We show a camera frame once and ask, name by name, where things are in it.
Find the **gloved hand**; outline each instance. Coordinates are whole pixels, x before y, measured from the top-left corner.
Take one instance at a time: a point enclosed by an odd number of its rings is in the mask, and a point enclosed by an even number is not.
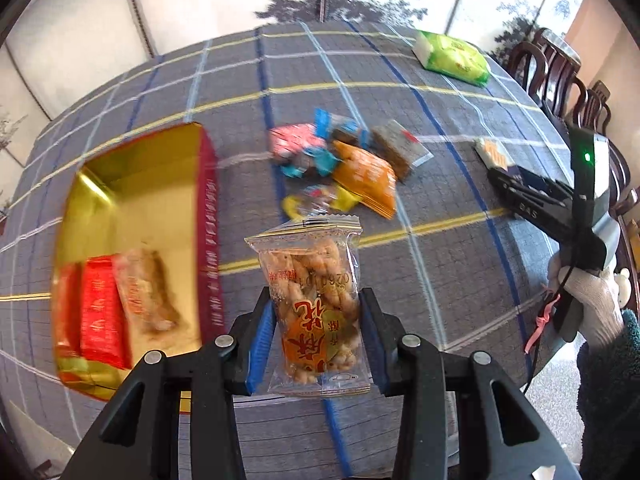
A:
[[[614,258],[599,276],[574,269],[564,285],[564,290],[584,305],[584,319],[579,331],[590,348],[601,348],[611,343],[624,327],[618,303],[619,288],[613,274],[615,267]],[[549,287],[558,290],[568,271],[569,267],[560,268],[560,256],[554,254],[547,269]]]

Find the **dark green fleece sleeve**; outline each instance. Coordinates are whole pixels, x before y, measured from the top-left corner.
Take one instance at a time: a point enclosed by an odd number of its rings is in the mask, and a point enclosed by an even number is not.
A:
[[[584,421],[580,474],[584,480],[619,478],[640,444],[640,329],[622,313],[625,328],[610,345],[578,353],[578,412]]]

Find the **silver screw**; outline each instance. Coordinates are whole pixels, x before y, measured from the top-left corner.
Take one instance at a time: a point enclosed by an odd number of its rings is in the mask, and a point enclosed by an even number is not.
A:
[[[162,354],[158,350],[151,350],[145,354],[145,363],[148,365],[154,365],[160,362]]]
[[[476,352],[474,361],[479,365],[487,365],[491,362],[491,356],[487,352]]]
[[[219,335],[216,338],[216,346],[219,348],[227,348],[231,346],[233,343],[234,343],[234,338],[229,334]]]
[[[402,336],[402,344],[409,348],[416,348],[420,346],[420,338],[414,334],[406,334]]]

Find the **green tissue package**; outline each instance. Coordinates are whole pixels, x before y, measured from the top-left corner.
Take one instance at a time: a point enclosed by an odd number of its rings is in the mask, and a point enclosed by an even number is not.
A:
[[[419,30],[414,54],[423,67],[484,87],[489,79],[489,65],[476,47],[466,41]]]

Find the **gray tablecloth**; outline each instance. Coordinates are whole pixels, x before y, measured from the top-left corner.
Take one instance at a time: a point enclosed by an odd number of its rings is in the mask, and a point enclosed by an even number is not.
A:
[[[252,309],[265,284],[251,263],[230,264],[255,257],[244,237],[281,222],[278,204],[291,186],[273,171],[266,131],[312,122],[315,107],[369,127],[395,118],[434,154],[398,185],[392,220],[356,209],[364,235],[406,232],[360,250],[362,286],[372,286],[382,309],[408,330],[450,352],[485,349],[524,383],[523,338],[534,326],[556,245],[500,211],[472,139],[498,137],[518,164],[564,181],[571,178],[569,151],[493,61],[485,89],[426,72],[411,51],[414,35],[372,23],[309,23],[216,38],[130,70],[48,125],[0,238],[2,398],[71,446],[103,406],[55,377],[46,295],[63,202],[83,154],[179,121],[203,124],[220,159],[222,289],[230,326]],[[549,347],[543,346],[540,364]],[[279,352],[274,345],[263,394],[237,403],[247,476],[316,480],[391,468],[401,401],[376,391],[330,404],[268,396]],[[452,403],[450,397],[453,451]],[[180,468],[188,478],[189,417],[181,417]]]

